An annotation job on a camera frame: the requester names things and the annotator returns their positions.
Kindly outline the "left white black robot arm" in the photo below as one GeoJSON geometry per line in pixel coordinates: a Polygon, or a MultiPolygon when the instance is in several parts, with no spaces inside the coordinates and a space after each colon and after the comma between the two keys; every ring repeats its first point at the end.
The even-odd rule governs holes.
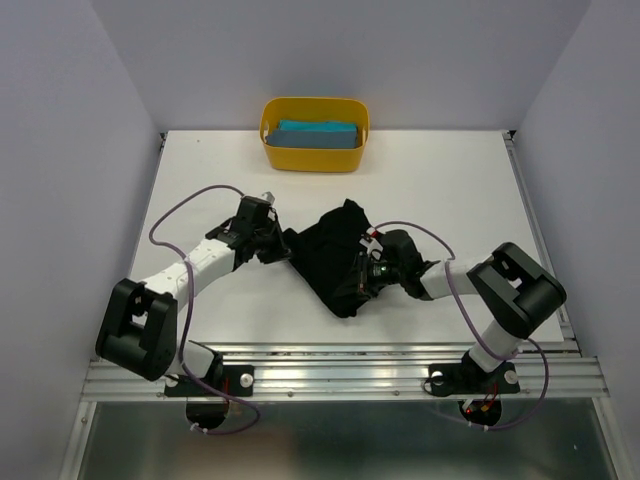
{"type": "Polygon", "coordinates": [[[222,382],[221,356],[180,338],[178,316],[193,311],[195,297],[253,258],[263,264],[286,259],[274,197],[241,198],[236,214],[215,227],[178,262],[142,280],[125,278],[111,292],[96,341],[96,353],[146,380],[188,375],[199,393],[222,382]]]}

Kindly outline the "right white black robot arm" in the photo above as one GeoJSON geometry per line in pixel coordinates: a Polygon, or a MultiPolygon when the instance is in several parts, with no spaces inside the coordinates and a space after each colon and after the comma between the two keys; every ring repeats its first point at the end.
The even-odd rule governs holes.
{"type": "Polygon", "coordinates": [[[471,331],[476,342],[459,362],[430,366],[425,384],[432,395],[471,394],[501,383],[514,388],[517,381],[509,361],[567,300],[560,282],[511,242],[470,262],[455,257],[426,260],[404,230],[371,230],[362,243],[364,249],[338,294],[367,301],[398,285],[421,301],[451,297],[460,304],[462,296],[474,295],[492,314],[484,331],[471,331]]]}

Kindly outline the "black t shirt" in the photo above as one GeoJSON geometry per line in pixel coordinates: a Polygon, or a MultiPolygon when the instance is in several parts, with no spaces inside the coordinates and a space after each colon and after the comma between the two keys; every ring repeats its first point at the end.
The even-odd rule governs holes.
{"type": "Polygon", "coordinates": [[[305,230],[283,232],[291,250],[289,263],[338,318],[356,316],[385,287],[378,284],[368,295],[358,291],[357,257],[364,250],[362,236],[370,227],[364,209],[347,199],[305,230]]]}

